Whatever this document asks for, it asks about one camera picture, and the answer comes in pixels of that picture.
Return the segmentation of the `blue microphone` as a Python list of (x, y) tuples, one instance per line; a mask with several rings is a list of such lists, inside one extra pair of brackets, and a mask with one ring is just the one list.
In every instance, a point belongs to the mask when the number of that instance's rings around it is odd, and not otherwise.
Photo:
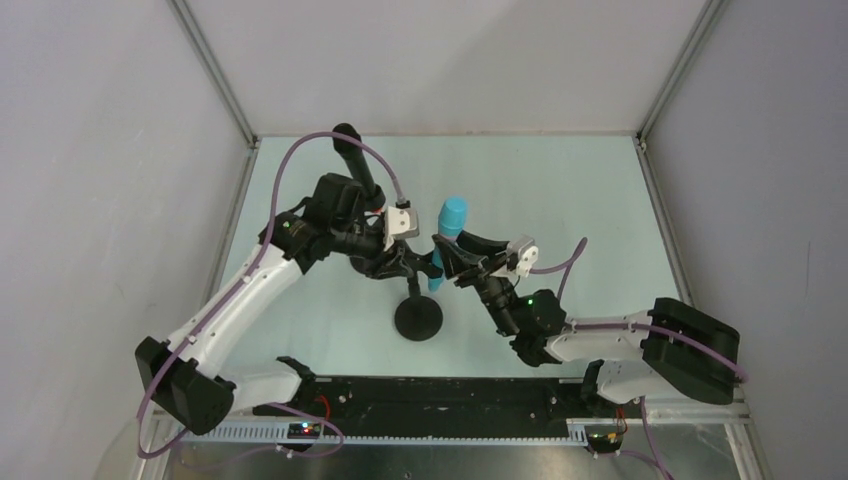
[[(451, 196), (444, 200), (437, 217), (437, 234), (440, 238), (455, 241), (463, 231), (468, 215), (468, 203), (460, 196)], [(432, 252), (432, 264), (442, 268), (443, 262), (437, 247)], [(428, 291), (436, 292), (444, 281), (444, 273), (436, 278), (428, 278)]]

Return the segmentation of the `black microphone orange tip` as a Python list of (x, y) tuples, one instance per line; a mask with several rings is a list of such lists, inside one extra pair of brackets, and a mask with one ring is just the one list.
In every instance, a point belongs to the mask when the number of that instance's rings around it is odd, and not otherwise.
[(385, 194), (382, 188), (374, 181), (372, 172), (367, 165), (363, 148), (360, 146), (362, 138), (356, 129), (349, 123), (339, 123), (332, 131), (355, 140), (351, 143), (337, 137), (333, 138), (333, 148), (344, 160), (350, 176), (361, 184), (365, 191), (365, 208), (369, 212), (379, 212), (385, 205)]

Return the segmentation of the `black microphone stand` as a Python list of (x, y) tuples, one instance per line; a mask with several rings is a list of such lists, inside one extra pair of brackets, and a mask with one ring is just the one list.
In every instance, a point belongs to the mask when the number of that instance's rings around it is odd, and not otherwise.
[(418, 274), (407, 278), (408, 296), (394, 312), (394, 327), (404, 339), (423, 342), (433, 338), (443, 326), (443, 312), (432, 298), (422, 294)]

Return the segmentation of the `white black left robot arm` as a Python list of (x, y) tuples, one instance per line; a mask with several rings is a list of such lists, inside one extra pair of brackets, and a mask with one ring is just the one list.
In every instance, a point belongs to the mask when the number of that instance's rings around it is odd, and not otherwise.
[(292, 400), (308, 373), (302, 364), (279, 359), (245, 371), (226, 371), (224, 364), (270, 304), (332, 253), (361, 261), (363, 275), (374, 280), (442, 274), (431, 255), (408, 246), (418, 234), (411, 207), (387, 207), (373, 224), (365, 211), (364, 187), (328, 173), (294, 210), (277, 214), (243, 266), (194, 317), (167, 339), (147, 337), (136, 347), (149, 399), (197, 436), (234, 411)]

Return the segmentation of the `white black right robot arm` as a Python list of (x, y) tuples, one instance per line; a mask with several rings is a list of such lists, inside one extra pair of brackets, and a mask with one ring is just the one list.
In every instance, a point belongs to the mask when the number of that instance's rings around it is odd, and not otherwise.
[(680, 300), (660, 297), (651, 308), (626, 315), (575, 317), (550, 289), (516, 292), (539, 257), (533, 238), (496, 241), (461, 232), (436, 234), (433, 241), (446, 278), (475, 290), (523, 363), (585, 361), (584, 381), (605, 401), (623, 405), (677, 392), (728, 405), (749, 379), (738, 363), (738, 331)]

